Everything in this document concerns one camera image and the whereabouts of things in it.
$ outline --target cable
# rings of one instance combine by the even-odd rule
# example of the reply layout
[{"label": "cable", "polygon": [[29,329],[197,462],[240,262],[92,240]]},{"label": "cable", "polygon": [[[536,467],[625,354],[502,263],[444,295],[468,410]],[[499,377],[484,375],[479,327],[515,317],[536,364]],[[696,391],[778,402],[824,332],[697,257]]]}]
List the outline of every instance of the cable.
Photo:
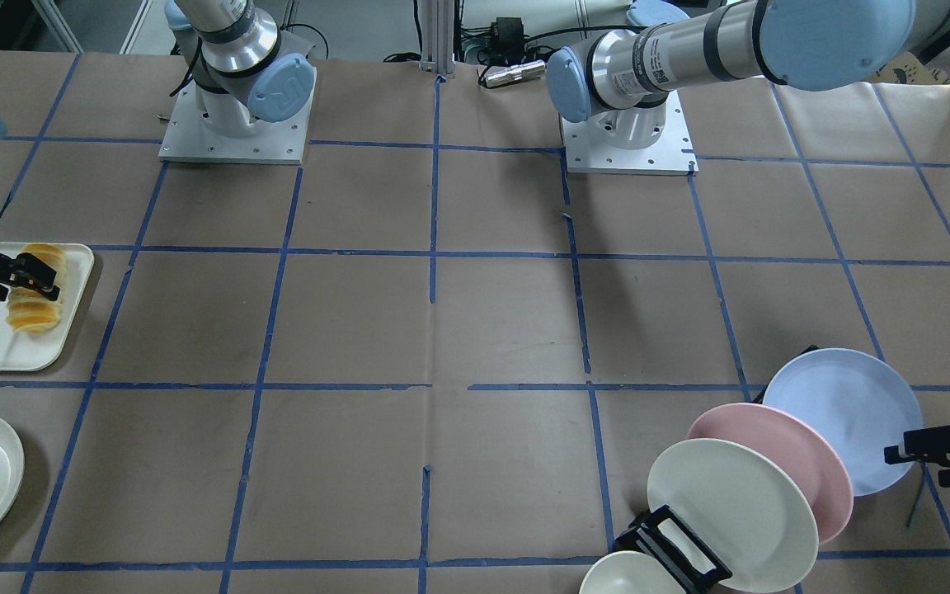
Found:
[{"label": "cable", "polygon": [[193,59],[189,62],[189,68],[186,68],[186,74],[185,74],[184,76],[182,76],[182,78],[181,78],[181,83],[178,84],[178,86],[175,87],[175,89],[174,89],[173,91],[171,91],[171,93],[168,94],[167,97],[174,97],[175,95],[177,95],[178,93],[180,93],[180,91],[181,91],[182,89],[185,89],[186,84],[189,84],[189,82],[191,82],[191,80],[193,79],[193,68],[196,68],[196,60],[199,60],[199,59],[200,59],[200,49],[201,49],[201,48],[204,48],[204,38],[203,38],[203,37],[197,37],[197,38],[196,38],[196,50],[195,50],[195,52],[193,52]]},{"label": "cable", "polygon": [[325,34],[324,34],[324,33],[321,33],[321,31],[318,31],[316,26],[309,26],[308,24],[306,24],[306,23],[304,23],[304,22],[294,22],[294,23],[291,23],[291,24],[282,24],[282,26],[280,26],[280,30],[281,30],[281,31],[287,31],[287,30],[291,29],[291,27],[294,27],[294,26],[305,26],[306,29],[309,29],[309,30],[313,31],[313,33],[317,33],[317,34],[321,37],[321,41],[324,41],[324,42],[325,42],[325,59],[328,60],[328,40],[325,39]]},{"label": "cable", "polygon": [[[525,38],[523,41],[523,44],[513,45],[511,46],[511,48],[505,50],[505,52],[501,52],[501,55],[508,55],[509,53],[512,52],[512,50],[516,50],[518,48],[524,48],[525,45],[527,45],[529,42],[536,41],[538,39],[543,39],[544,37],[552,37],[553,35],[562,35],[564,33],[583,33],[583,31],[615,31],[618,29],[624,29],[626,31],[634,31],[634,33],[640,33],[640,31],[644,31],[646,27],[629,26],[628,24],[618,24],[618,26],[610,26],[608,24],[607,26],[573,26],[573,27],[570,27],[570,29],[557,29],[555,31],[548,31],[548,33],[542,33],[539,35],[534,35],[533,37]],[[479,87],[486,86],[486,75],[487,75],[487,72],[490,72],[490,68],[491,67],[487,65],[487,67],[485,67],[482,70],[482,72],[479,73],[478,75]]]},{"label": "cable", "polygon": [[419,0],[412,0],[412,22],[416,23],[416,44],[423,54],[423,31],[420,31],[420,4]]}]

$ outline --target blue tape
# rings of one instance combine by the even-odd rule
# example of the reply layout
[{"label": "blue tape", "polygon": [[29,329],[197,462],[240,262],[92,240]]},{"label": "blue tape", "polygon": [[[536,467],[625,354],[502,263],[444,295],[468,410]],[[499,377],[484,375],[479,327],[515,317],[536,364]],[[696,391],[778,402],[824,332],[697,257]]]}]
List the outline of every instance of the blue tape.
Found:
[{"label": "blue tape", "polygon": [[698,219],[698,229],[702,233],[702,242],[706,247],[706,261],[713,277],[713,286],[717,290],[717,299],[721,300],[721,317],[724,319],[724,331],[727,332],[728,346],[731,347],[731,359],[734,361],[736,374],[739,377],[739,386],[742,387],[743,399],[750,402],[750,388],[746,384],[746,372],[742,367],[742,354],[739,353],[739,342],[736,339],[735,329],[731,326],[731,313],[728,313],[728,302],[724,298],[724,285],[721,283],[721,274],[717,270],[717,259],[713,256],[713,244],[709,241],[709,227],[702,213],[702,202],[698,199],[698,189],[694,187],[694,167],[687,174],[687,187],[691,192],[691,202],[694,204],[694,215]]},{"label": "blue tape", "polygon": [[49,130],[49,123],[54,119],[54,114],[57,113],[58,106],[61,105],[61,99],[64,98],[64,91],[68,90],[68,84],[72,82],[72,75],[75,74],[76,67],[79,65],[79,58],[82,57],[82,54],[76,54],[76,57],[72,59],[71,67],[68,67],[68,74],[64,75],[64,81],[61,83],[61,88],[57,90],[57,97],[54,97],[54,104],[49,107],[49,113],[46,114],[45,120],[42,121],[42,127],[39,128],[39,135],[36,136],[35,142],[31,145],[31,150],[27,152],[27,158],[24,159],[24,165],[20,168],[20,173],[16,175],[16,180],[14,180],[14,185],[10,188],[10,193],[7,193],[7,200],[2,204],[0,208],[0,222],[2,221],[2,216],[7,213],[7,208],[10,207],[12,200],[16,196],[16,192],[20,189],[21,182],[24,181],[24,176],[27,174],[27,169],[31,166],[31,162],[35,159],[35,153],[39,150],[39,145],[42,144],[42,139],[45,139],[46,130]]},{"label": "blue tape", "polygon": [[603,428],[600,425],[600,402],[595,388],[589,388],[589,411],[592,413],[592,440],[596,447],[596,469],[600,474],[600,500],[604,508],[604,533],[607,536],[607,552],[614,549],[614,517],[610,510],[610,486],[607,484],[607,459],[604,457]]},{"label": "blue tape", "polygon": [[811,169],[808,167],[808,161],[804,157],[804,151],[802,151],[802,144],[798,143],[797,135],[794,132],[794,125],[791,124],[791,117],[787,113],[787,108],[784,108],[783,101],[779,96],[779,90],[776,88],[775,84],[770,86],[772,89],[772,97],[776,99],[776,107],[779,108],[779,113],[783,117],[783,124],[787,127],[787,133],[791,136],[791,143],[794,144],[794,150],[798,153],[798,158],[802,161],[802,169],[806,173],[806,179],[808,180],[808,187],[811,188],[811,194],[813,198],[816,199],[816,206],[819,207],[819,214],[823,218],[823,224],[826,225],[826,232],[830,235],[830,243],[834,244],[834,251],[838,253],[838,260],[841,260],[841,268],[844,270],[845,279],[849,281],[849,288],[853,292],[853,298],[856,299],[856,307],[859,308],[860,316],[863,317],[863,326],[867,327],[868,335],[870,335],[871,343],[874,345],[874,352],[878,356],[879,360],[885,360],[886,355],[882,353],[882,344],[878,342],[878,335],[875,334],[874,326],[871,324],[871,316],[868,315],[867,308],[863,305],[863,298],[860,297],[860,289],[856,286],[856,279],[853,277],[853,271],[849,268],[849,261],[845,260],[845,253],[842,252],[841,242],[838,241],[838,234],[834,232],[834,225],[830,222],[830,216],[826,213],[826,205],[823,204],[823,198],[821,193],[819,193],[819,187],[816,185],[816,180],[811,176]]}]

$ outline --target blue tape grid line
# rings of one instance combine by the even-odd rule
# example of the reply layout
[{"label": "blue tape grid line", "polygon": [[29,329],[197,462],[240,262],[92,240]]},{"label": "blue tape grid line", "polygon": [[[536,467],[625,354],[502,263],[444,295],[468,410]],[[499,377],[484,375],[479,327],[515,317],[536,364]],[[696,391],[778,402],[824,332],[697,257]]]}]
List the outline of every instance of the blue tape grid line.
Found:
[{"label": "blue tape grid line", "polygon": [[427,276],[427,300],[435,302],[438,289],[438,157],[441,152],[439,133],[441,131],[442,112],[442,83],[444,76],[435,78],[435,116],[434,116],[434,143],[430,147],[430,258],[427,259],[429,274]]},{"label": "blue tape grid line", "polygon": [[229,527],[229,541],[226,545],[226,568],[222,571],[222,582],[219,584],[219,593],[226,594],[229,591],[229,579],[231,575],[230,565],[233,564],[233,557],[237,553],[237,540],[241,533],[241,515],[244,512],[244,500],[248,490],[248,479],[252,473],[252,454],[256,449],[256,434],[259,431],[259,413],[261,411],[261,400],[263,399],[263,390],[266,381],[266,367],[269,364],[270,347],[274,343],[274,327],[276,326],[276,312],[280,304],[280,287],[284,284],[285,268],[288,264],[288,243],[291,241],[291,234],[295,226],[295,211],[299,207],[299,193],[303,185],[303,169],[300,167],[295,172],[295,184],[291,192],[291,204],[288,207],[288,222],[284,229],[284,239],[280,241],[278,271],[274,280],[274,294],[270,297],[270,311],[266,320],[266,337],[263,341],[263,353],[259,360],[259,373],[256,376],[256,391],[252,395],[252,425],[248,429],[248,439],[244,448],[244,463],[241,466],[241,480],[237,483],[237,500],[233,504],[233,522]]},{"label": "blue tape grid line", "polygon": [[731,313],[728,312],[727,298],[724,297],[724,284],[721,282],[721,273],[717,269],[717,257],[713,255],[713,242],[709,239],[709,227],[702,213],[702,203],[698,199],[698,189],[694,187],[694,166],[687,174],[687,187],[691,192],[691,203],[694,204],[694,215],[698,219],[698,230],[702,233],[702,242],[706,247],[706,261],[709,263],[709,273],[712,274],[713,287],[717,290],[717,299],[721,300],[721,318],[724,320],[724,331],[727,332],[728,346],[731,347],[731,359],[735,362],[736,375],[739,377],[739,386],[746,402],[750,402],[750,387],[746,383],[746,372],[742,367],[742,354],[739,352],[739,341],[736,339],[735,327],[731,325]]},{"label": "blue tape grid line", "polygon": [[908,144],[908,140],[904,138],[904,133],[901,132],[900,126],[896,123],[896,118],[893,117],[893,112],[890,111],[889,106],[886,105],[886,99],[882,98],[881,92],[878,91],[877,87],[872,87],[875,97],[878,98],[878,104],[882,106],[882,111],[886,112],[886,118],[889,120],[889,124],[892,125],[893,131],[896,132],[896,137],[900,139],[901,145],[904,146],[905,152],[908,153],[908,159],[911,159],[911,165],[915,168],[915,172],[919,174],[919,179],[923,182],[923,187],[926,188],[927,196],[929,196],[932,203],[934,203],[934,208],[938,211],[940,217],[940,222],[943,223],[943,227],[948,231],[948,237],[950,237],[950,223],[948,222],[948,217],[943,213],[943,208],[940,207],[940,202],[936,198],[936,193],[934,189],[930,187],[930,181],[926,177],[926,172],[923,172],[923,168],[919,165],[919,161],[915,158],[914,151],[911,150],[911,145]]},{"label": "blue tape grid line", "polygon": [[153,188],[150,199],[148,199],[146,214],[144,214],[144,218],[142,219],[142,227],[140,227],[139,234],[137,234],[137,238],[134,240],[134,248],[131,251],[131,258],[129,259],[129,268],[131,268],[131,271],[128,271],[128,273],[124,275],[124,279],[120,282],[120,290],[116,293],[116,301],[112,305],[112,313],[109,315],[105,333],[101,335],[101,345],[98,346],[97,356],[94,358],[94,365],[90,371],[90,380],[86,390],[83,391],[82,401],[80,401],[79,410],[76,412],[76,420],[72,424],[72,433],[71,436],[68,437],[68,446],[64,448],[64,458],[63,461],[61,461],[61,469],[58,470],[54,490],[49,496],[49,504],[46,507],[46,512],[42,519],[39,537],[35,542],[35,548],[31,551],[31,561],[24,572],[24,582],[20,590],[21,594],[29,594],[31,591],[31,582],[35,579],[36,564],[38,564],[39,559],[42,557],[42,549],[46,544],[46,537],[49,536],[50,524],[54,521],[54,514],[57,511],[57,504],[60,501],[61,490],[64,488],[64,481],[68,477],[68,470],[72,465],[72,456],[75,454],[76,444],[78,444],[79,441],[79,432],[80,429],[82,429],[83,418],[86,417],[87,409],[90,407],[91,396],[94,392],[93,386],[97,381],[98,373],[101,372],[101,363],[105,360],[109,340],[112,338],[112,332],[116,327],[116,320],[120,316],[120,309],[124,303],[124,297],[127,295],[127,287],[131,282],[134,266],[137,259],[139,259],[139,248],[148,230],[148,221],[152,218],[153,211],[156,208],[156,200],[159,198],[159,191],[163,188],[163,179],[165,179],[167,175],[167,167],[168,165],[165,163],[161,166],[161,169],[159,169],[159,176],[156,177],[156,185]]},{"label": "blue tape grid line", "polygon": [[16,174],[14,185],[10,188],[10,193],[7,193],[7,199],[2,203],[2,208],[0,208],[0,222],[2,221],[2,216],[7,213],[7,208],[10,207],[12,200],[16,198],[16,192],[19,191],[20,185],[24,181],[24,176],[27,174],[27,169],[31,166],[31,162],[35,161],[35,153],[39,150],[43,139],[45,139],[46,130],[49,130],[49,123],[53,121],[57,113],[57,108],[61,105],[61,99],[64,98],[64,92],[68,90],[68,83],[72,82],[72,75],[75,74],[80,57],[82,57],[82,54],[76,54],[75,58],[72,59],[72,65],[68,67],[68,74],[64,75],[64,81],[61,83],[61,88],[57,91],[57,97],[54,97],[54,104],[50,106],[49,113],[46,114],[45,120],[42,121],[39,135],[34,138],[34,143],[31,144],[31,150],[27,152],[27,158],[24,159],[24,165],[21,166],[20,172]]},{"label": "blue tape grid line", "polygon": [[[938,559],[949,558],[950,549],[875,549],[875,550],[822,550],[818,561],[861,559]],[[514,558],[459,558],[426,561],[427,568],[515,568],[559,567],[559,565],[591,565],[599,556],[581,557],[514,557]],[[310,559],[262,561],[181,561],[181,563],[0,563],[0,573],[19,573],[34,567],[45,572],[191,572],[253,570],[384,570],[385,568],[419,568],[417,559]]]},{"label": "blue tape grid line", "polygon": [[885,354],[882,353],[882,344],[878,342],[878,335],[875,334],[874,326],[871,324],[871,316],[868,315],[867,308],[863,305],[863,298],[860,297],[860,289],[856,286],[856,279],[853,277],[852,268],[849,268],[849,260],[845,259],[845,253],[841,249],[841,241],[838,241],[838,234],[834,232],[834,225],[830,222],[830,215],[828,211],[826,211],[826,205],[823,203],[821,193],[819,193],[819,187],[816,185],[813,174],[811,174],[811,168],[808,166],[806,155],[804,155],[804,151],[802,150],[802,143],[798,142],[794,125],[791,123],[791,116],[787,113],[787,108],[783,105],[782,97],[779,96],[779,90],[775,84],[772,84],[770,89],[772,89],[772,97],[775,98],[779,113],[783,117],[783,124],[787,127],[789,136],[791,136],[791,143],[794,144],[794,150],[797,151],[798,158],[800,162],[802,162],[802,169],[804,169],[804,173],[806,173],[808,187],[811,188],[811,193],[813,193],[816,199],[816,206],[819,207],[819,213],[821,213],[823,224],[826,226],[826,232],[830,235],[830,241],[834,244],[834,251],[837,252],[838,260],[841,260],[842,271],[845,273],[845,279],[849,281],[849,288],[852,289],[853,298],[856,299],[856,307],[859,308],[860,316],[863,316],[863,324],[867,327],[868,335],[871,336],[871,343],[874,345],[875,354],[878,355],[879,360],[883,360]]}]

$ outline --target bread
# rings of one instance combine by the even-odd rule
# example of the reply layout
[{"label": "bread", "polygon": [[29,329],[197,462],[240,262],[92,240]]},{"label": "bread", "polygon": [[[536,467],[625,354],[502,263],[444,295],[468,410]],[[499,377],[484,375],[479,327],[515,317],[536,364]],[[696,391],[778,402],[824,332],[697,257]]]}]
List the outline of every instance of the bread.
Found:
[{"label": "bread", "polygon": [[[60,247],[48,243],[30,243],[21,252],[30,253],[42,260],[46,266],[54,268],[54,271],[57,271],[54,285],[64,287],[68,260]],[[57,323],[61,320],[61,301],[63,301],[63,298],[64,292],[61,292],[57,301],[50,301],[33,290],[14,287],[10,290],[10,297],[7,298],[7,308],[10,311],[7,315],[7,323],[10,324],[14,332],[38,333],[48,331],[50,328],[57,326]]]}]

